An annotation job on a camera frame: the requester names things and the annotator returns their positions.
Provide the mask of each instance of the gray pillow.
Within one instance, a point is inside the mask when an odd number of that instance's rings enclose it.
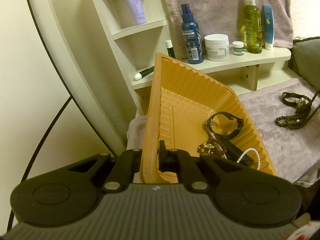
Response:
[[[320,90],[320,37],[294,40],[289,67]]]

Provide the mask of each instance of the orange plastic tray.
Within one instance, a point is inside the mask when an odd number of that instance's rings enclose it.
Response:
[[[199,156],[198,146],[208,139],[203,124],[220,111],[244,119],[243,129],[230,141],[243,151],[255,148],[261,159],[260,170],[276,175],[260,135],[234,91],[178,60],[157,53],[140,166],[141,182],[177,182],[175,174],[160,173],[157,169],[159,140],[165,141],[167,149],[183,149],[191,156]],[[214,130],[222,133],[230,126],[224,117],[213,124]],[[252,168],[256,169],[255,153],[248,155],[254,160]]]

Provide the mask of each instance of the yellow-green liquid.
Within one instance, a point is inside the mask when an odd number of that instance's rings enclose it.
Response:
[[[245,7],[245,31],[247,35],[247,51],[254,54],[262,52],[262,25],[260,10],[255,5]]]

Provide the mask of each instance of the small jar with white lid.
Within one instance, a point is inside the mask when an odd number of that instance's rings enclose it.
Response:
[[[225,34],[210,34],[204,37],[209,60],[222,61],[230,57],[229,37]]]
[[[233,54],[236,56],[243,55],[244,44],[242,41],[234,41],[233,43]]]

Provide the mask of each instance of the white curved edge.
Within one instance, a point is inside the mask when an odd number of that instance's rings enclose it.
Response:
[[[51,0],[30,0],[30,4],[44,42],[71,94],[110,150],[120,155],[125,150],[125,144],[87,84],[64,36]]]

